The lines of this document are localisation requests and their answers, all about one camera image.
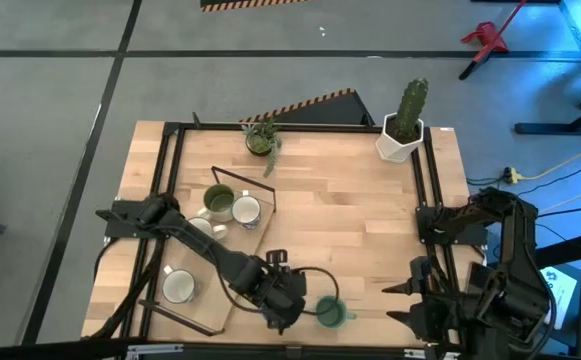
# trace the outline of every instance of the plant pot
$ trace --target plant pot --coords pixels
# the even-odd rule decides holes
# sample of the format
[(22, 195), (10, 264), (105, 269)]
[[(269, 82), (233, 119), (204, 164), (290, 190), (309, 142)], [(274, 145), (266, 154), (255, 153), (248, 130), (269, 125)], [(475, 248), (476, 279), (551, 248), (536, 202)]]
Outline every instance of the plant pot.
[(270, 155), (270, 153), (272, 152), (272, 147), (269, 147), (268, 150), (258, 153), (254, 150), (252, 150), (252, 148), (250, 147), (250, 141), (248, 141), (250, 139), (249, 136), (246, 137), (246, 147), (248, 148), (248, 151), (250, 151), (250, 153), (254, 156), (259, 156), (259, 157), (265, 157)]
[(397, 140), (393, 139), (390, 135), (386, 133), (386, 124), (388, 124), (388, 119), (395, 116), (397, 113), (388, 114), (383, 119), (383, 130), (381, 131), (381, 136), (377, 139), (375, 146), (379, 152), (379, 156), (385, 161), (390, 161), (393, 163), (404, 162), (410, 153), (416, 149), (420, 143), (423, 142), (423, 128), (424, 124), (421, 119), (417, 120), (419, 122), (419, 139), (413, 142), (402, 144)]

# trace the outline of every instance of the succulent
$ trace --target succulent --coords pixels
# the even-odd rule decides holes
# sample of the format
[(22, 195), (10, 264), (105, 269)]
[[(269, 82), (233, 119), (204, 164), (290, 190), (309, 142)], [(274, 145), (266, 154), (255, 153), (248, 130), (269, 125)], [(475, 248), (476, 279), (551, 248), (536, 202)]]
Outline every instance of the succulent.
[(428, 80), (412, 80), (403, 92), (397, 115), (387, 120), (386, 133), (402, 144), (417, 140), (420, 137), (417, 120), (427, 95)]
[(243, 125), (243, 133), (246, 135), (250, 149), (256, 153), (264, 153), (270, 150), (268, 154), (268, 164), (263, 173), (263, 177), (268, 177), (279, 155), (279, 148), (281, 148), (281, 138), (277, 134), (279, 126), (274, 124), (275, 119), (270, 117), (264, 119), (256, 124)]

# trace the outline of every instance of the gray floor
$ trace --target gray floor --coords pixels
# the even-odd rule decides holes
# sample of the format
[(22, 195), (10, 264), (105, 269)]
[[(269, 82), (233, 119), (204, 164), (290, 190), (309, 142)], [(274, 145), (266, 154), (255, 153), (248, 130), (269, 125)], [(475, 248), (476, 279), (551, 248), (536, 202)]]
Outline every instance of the gray floor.
[[(573, 12), (581, 11), (579, 5)], [(129, 0), (35, 0), (26, 6), (0, 0), (0, 49), (116, 49), (130, 6)], [(468, 0), (313, 0), (204, 14), (193, 1), (144, 0), (130, 48), (469, 50), (474, 45), (458, 39), (478, 22), (501, 24), (511, 7)], [(579, 49), (554, 6), (523, 9), (505, 40), (516, 51)], [(511, 131), (518, 121), (569, 122), (581, 114), (576, 108), (581, 60), (492, 59), (460, 82), (457, 75), (467, 62), (126, 59), (39, 340), (79, 337), (105, 225), (94, 210), (109, 206), (116, 194), (137, 120), (189, 121), (196, 111), (203, 121), (231, 121), (351, 87), (381, 122), (398, 105), (405, 84), (424, 76), (430, 93), (422, 118), (457, 129), (471, 177), (490, 177), (504, 166), (534, 175), (581, 152), (581, 137)], [(16, 341), (30, 306), (111, 64), (111, 59), (0, 59), (0, 221), (9, 225), (0, 236), (0, 345)], [(537, 183), (580, 167), (581, 160)], [(543, 209), (578, 194), (581, 175), (526, 198)], [(568, 206), (581, 206), (581, 200)], [(565, 237), (581, 234), (581, 214), (542, 223)], [(543, 230), (537, 237), (542, 245), (559, 240)]]

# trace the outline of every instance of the yellow cable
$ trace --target yellow cable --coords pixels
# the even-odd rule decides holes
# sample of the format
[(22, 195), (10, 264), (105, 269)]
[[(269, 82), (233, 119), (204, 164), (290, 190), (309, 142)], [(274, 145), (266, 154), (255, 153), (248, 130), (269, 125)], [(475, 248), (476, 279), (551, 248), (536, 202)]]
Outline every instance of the yellow cable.
[(573, 197), (572, 199), (566, 200), (564, 202), (560, 202), (560, 203), (558, 203), (556, 205), (552, 205), (549, 208), (543, 209), (543, 210), (539, 211), (539, 214), (545, 213), (545, 212), (550, 211), (552, 209), (558, 208), (559, 206), (563, 206), (563, 205), (565, 205), (567, 203), (570, 203), (570, 202), (573, 202), (573, 201), (579, 200), (579, 199), (581, 199), (581, 195), (578, 195), (576, 197)]
[(525, 177), (525, 176), (522, 176), (521, 174), (518, 174), (518, 172), (517, 172), (517, 174), (519, 175), (519, 176), (517, 177), (517, 179), (520, 179), (520, 180), (537, 180), (538, 178), (540, 178), (540, 177), (543, 177), (543, 176), (545, 176), (545, 175), (548, 175), (548, 174), (550, 174), (551, 172), (553, 172), (553, 171), (557, 170), (558, 168), (562, 167), (563, 165), (566, 165), (566, 164), (568, 164), (568, 163), (570, 163), (570, 162), (572, 162), (572, 161), (574, 161), (574, 160), (576, 160), (576, 159), (578, 159), (578, 158), (580, 158), (580, 157), (581, 157), (581, 154), (579, 154), (579, 155), (577, 155), (577, 156), (575, 156), (575, 157), (573, 157), (573, 158), (570, 158), (570, 159), (568, 159), (568, 160), (566, 160), (566, 161), (562, 162), (561, 164), (559, 164), (559, 165), (557, 165), (557, 166), (555, 166), (555, 167), (553, 167), (553, 168), (551, 168), (551, 169), (548, 169), (548, 170), (546, 170), (546, 171), (542, 172), (541, 174), (539, 174), (539, 175), (537, 175), (537, 176), (530, 176), (530, 177)]

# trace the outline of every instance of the green mug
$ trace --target green mug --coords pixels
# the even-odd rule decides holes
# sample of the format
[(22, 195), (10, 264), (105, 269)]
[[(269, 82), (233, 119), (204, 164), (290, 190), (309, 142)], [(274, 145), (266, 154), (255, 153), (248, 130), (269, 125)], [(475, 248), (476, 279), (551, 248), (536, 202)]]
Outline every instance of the green mug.
[(212, 185), (203, 195), (203, 209), (197, 214), (206, 220), (228, 222), (232, 220), (232, 204), (234, 203), (234, 191), (223, 184)]
[(317, 303), (316, 313), (319, 324), (329, 329), (340, 327), (347, 319), (357, 318), (356, 314), (348, 312), (346, 304), (341, 299), (337, 300), (334, 296), (322, 297)]

